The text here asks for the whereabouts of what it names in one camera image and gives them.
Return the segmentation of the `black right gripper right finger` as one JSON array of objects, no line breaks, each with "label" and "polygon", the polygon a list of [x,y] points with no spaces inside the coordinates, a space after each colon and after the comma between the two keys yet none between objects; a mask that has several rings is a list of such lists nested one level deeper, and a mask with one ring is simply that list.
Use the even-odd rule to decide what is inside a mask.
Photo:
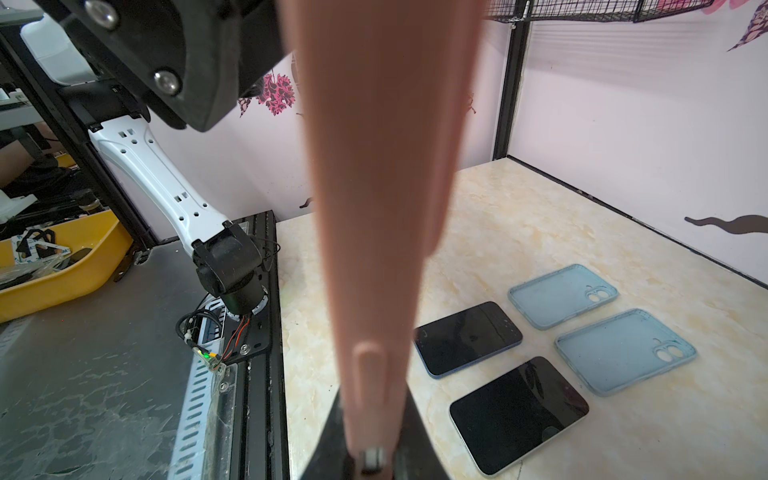
[{"label": "black right gripper right finger", "polygon": [[448,480],[410,389],[406,390],[401,432],[394,454],[395,480]]}]

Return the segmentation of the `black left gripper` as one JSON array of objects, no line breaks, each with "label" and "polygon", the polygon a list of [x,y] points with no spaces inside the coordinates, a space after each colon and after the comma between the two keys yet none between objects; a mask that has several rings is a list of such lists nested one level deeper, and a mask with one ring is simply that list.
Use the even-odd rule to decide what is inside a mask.
[{"label": "black left gripper", "polygon": [[285,56],[274,1],[41,1],[87,60],[175,129],[206,132]]}]

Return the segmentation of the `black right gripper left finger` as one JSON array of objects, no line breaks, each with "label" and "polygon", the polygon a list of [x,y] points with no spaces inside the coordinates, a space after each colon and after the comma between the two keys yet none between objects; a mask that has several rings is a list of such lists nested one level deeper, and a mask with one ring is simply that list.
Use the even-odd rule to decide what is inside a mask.
[{"label": "black right gripper left finger", "polygon": [[342,480],[347,478],[348,450],[341,394],[337,392],[318,443],[300,479]]}]

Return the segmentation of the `black phone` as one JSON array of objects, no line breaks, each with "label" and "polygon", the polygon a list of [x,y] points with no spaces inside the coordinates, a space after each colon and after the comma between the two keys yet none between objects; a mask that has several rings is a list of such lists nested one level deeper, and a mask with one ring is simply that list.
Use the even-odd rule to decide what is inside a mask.
[{"label": "black phone", "polygon": [[495,476],[590,412],[587,400],[536,356],[453,401],[449,415],[485,476]]},{"label": "black phone", "polygon": [[436,379],[511,349],[523,333],[502,308],[486,301],[414,330],[414,345],[428,372]]}]

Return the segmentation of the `pink phone case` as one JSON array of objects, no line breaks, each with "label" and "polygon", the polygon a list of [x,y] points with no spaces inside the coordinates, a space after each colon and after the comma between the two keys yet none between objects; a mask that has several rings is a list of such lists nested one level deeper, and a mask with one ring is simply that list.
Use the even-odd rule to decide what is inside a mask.
[{"label": "pink phone case", "polygon": [[393,475],[423,269],[457,168],[482,1],[282,1],[297,58],[342,431],[316,464]]}]

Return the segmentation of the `light green phone case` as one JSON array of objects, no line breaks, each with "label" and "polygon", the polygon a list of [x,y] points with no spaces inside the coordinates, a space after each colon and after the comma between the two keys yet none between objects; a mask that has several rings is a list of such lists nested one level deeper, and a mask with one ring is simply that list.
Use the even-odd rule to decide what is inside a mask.
[{"label": "light green phone case", "polygon": [[581,264],[514,286],[509,301],[536,329],[548,330],[614,301],[618,290]]}]

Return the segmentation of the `pale blue phone case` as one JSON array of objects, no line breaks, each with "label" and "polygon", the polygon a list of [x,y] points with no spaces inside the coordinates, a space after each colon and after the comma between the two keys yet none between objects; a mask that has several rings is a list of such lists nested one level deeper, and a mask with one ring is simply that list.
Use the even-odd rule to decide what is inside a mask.
[{"label": "pale blue phone case", "polygon": [[698,356],[692,344],[641,309],[563,334],[554,345],[578,378],[601,397],[669,372]]}]

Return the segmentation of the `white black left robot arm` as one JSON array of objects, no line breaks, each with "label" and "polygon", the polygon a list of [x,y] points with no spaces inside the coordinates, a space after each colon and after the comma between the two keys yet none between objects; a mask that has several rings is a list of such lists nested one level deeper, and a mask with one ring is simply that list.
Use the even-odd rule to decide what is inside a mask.
[{"label": "white black left robot arm", "polygon": [[264,307],[264,255],[201,196],[149,130],[205,132],[260,95],[284,55],[271,1],[44,1],[21,37],[99,156],[175,229],[203,288],[235,315]]}]

